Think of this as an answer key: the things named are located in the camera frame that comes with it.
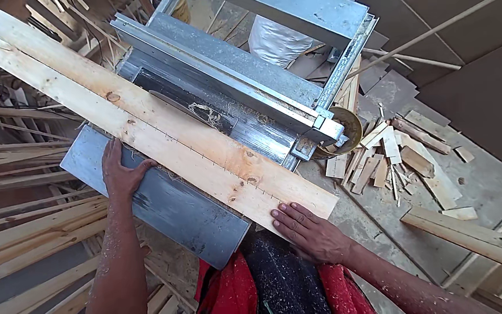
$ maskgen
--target wood chip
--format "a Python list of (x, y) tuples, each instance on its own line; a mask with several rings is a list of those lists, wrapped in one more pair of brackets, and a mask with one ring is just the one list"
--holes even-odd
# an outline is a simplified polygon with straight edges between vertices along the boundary
[(469, 163), (475, 159), (474, 155), (468, 151), (468, 149), (464, 148), (464, 146), (460, 146), (455, 148), (455, 152), (462, 158), (465, 163)]
[(422, 155), (416, 153), (412, 148), (406, 146), (401, 151), (402, 160), (408, 166), (414, 168), (419, 174), (426, 178), (435, 177), (435, 165), (430, 163)]

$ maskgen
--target forearm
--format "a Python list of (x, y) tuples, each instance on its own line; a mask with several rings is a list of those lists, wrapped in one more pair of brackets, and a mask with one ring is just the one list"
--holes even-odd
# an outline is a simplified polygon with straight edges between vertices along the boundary
[(354, 242), (342, 264), (387, 296), (406, 314), (496, 313), (469, 298), (445, 290), (401, 270)]
[(146, 279), (131, 199), (109, 200), (108, 227), (87, 313), (146, 313)]

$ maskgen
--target left hand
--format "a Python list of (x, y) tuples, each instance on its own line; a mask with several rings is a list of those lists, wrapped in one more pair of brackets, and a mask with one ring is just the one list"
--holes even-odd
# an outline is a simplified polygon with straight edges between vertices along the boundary
[(131, 200), (138, 189), (145, 172), (158, 163), (152, 159), (144, 160), (135, 169), (121, 165), (121, 148), (123, 144), (118, 138), (110, 140), (102, 156), (102, 174), (108, 189), (109, 198)]

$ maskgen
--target right hand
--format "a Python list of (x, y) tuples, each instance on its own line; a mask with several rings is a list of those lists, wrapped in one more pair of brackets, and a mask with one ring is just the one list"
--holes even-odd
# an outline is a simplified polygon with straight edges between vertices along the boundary
[(278, 209), (271, 212), (275, 229), (314, 262), (345, 264), (350, 248), (356, 244), (354, 240), (298, 203), (291, 203), (291, 206), (282, 203)]

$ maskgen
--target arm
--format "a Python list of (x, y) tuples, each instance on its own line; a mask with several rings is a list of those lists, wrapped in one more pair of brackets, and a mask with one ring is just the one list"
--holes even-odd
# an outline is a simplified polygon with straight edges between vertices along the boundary
[(336, 226), (297, 203), (273, 210), (274, 226), (318, 263), (342, 264), (362, 277), (406, 314), (496, 313), (483, 304), (452, 295), (379, 258)]
[(123, 167), (122, 146), (119, 139), (109, 141), (102, 157), (102, 173), (109, 195), (108, 227), (87, 304), (88, 314), (147, 312), (144, 256), (131, 205), (144, 173), (157, 162), (147, 159), (135, 169)]

